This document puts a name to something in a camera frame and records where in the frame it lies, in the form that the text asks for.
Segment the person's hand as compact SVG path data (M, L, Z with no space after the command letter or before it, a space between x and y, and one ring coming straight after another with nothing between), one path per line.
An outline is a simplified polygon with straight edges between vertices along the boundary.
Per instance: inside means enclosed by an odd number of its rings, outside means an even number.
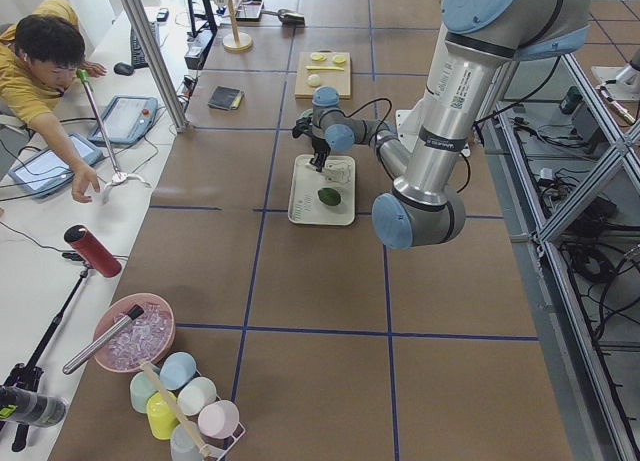
M90 203L92 197L87 194L87 190L91 188L94 193L101 191L96 171L86 163L79 163L72 167L72 172L74 174L71 188L73 200L83 204Z

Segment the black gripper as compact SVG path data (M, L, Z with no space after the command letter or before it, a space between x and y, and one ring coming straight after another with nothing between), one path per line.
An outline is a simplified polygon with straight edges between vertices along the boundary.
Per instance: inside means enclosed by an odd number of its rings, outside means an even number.
M314 156L310 159L309 164L317 172L322 172L331 149L326 140L315 133L311 118L299 118L296 120L292 128L292 136L294 139L297 139L302 135L310 138L311 146L314 150Z

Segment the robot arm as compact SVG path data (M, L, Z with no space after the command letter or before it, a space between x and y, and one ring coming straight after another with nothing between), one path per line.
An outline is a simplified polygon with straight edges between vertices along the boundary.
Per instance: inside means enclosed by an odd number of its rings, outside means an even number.
M297 120L294 137L312 141L312 165L354 145L371 147L393 179L378 196L372 220L380 241L394 249L448 242L466 213L449 183L491 81L511 61L559 57L586 41L591 0L443 0L442 24L425 92L410 113L416 141L406 148L383 121L349 117L337 91L321 87L312 111Z

